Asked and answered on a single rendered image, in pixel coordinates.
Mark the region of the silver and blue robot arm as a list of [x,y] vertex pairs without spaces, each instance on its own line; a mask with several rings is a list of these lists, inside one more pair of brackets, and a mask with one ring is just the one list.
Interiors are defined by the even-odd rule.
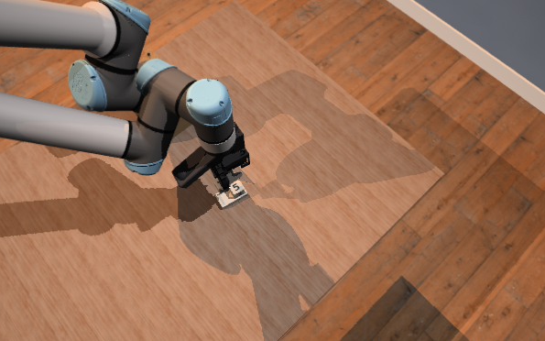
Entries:
[[203,149],[223,153],[233,146],[232,101],[221,82],[197,81],[160,59],[139,62],[149,26],[146,13],[121,0],[82,7],[0,0],[0,47],[82,50],[84,60],[69,70],[76,104],[138,113],[136,122],[126,121],[0,92],[0,138],[124,159],[132,172],[153,175],[181,117],[201,144],[172,171],[179,187],[188,188],[223,158]]

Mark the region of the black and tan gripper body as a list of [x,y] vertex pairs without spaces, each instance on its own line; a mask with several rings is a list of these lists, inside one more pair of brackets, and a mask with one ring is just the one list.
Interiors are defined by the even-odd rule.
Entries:
[[[237,168],[238,166],[241,166],[241,169],[246,167],[250,164],[250,158],[249,153],[245,148],[245,139],[243,132],[239,129],[236,122],[234,122],[234,128],[235,128],[235,142],[233,144],[233,147],[228,149],[227,151],[223,153],[211,153],[203,149],[207,154],[214,156],[214,157],[221,157],[216,164],[212,166],[212,170],[216,177],[219,179],[219,174],[223,173],[223,175],[227,174],[228,171]],[[232,151],[231,151],[232,150]],[[231,151],[231,152],[229,152]],[[225,155],[225,153],[228,153]],[[248,160],[248,161],[247,161]],[[239,162],[239,163],[237,163]],[[237,163],[237,164],[236,164]],[[235,164],[235,165],[234,165]],[[234,165],[234,166],[233,166]],[[233,166],[233,167],[232,167]],[[229,169],[228,169],[229,168]]]

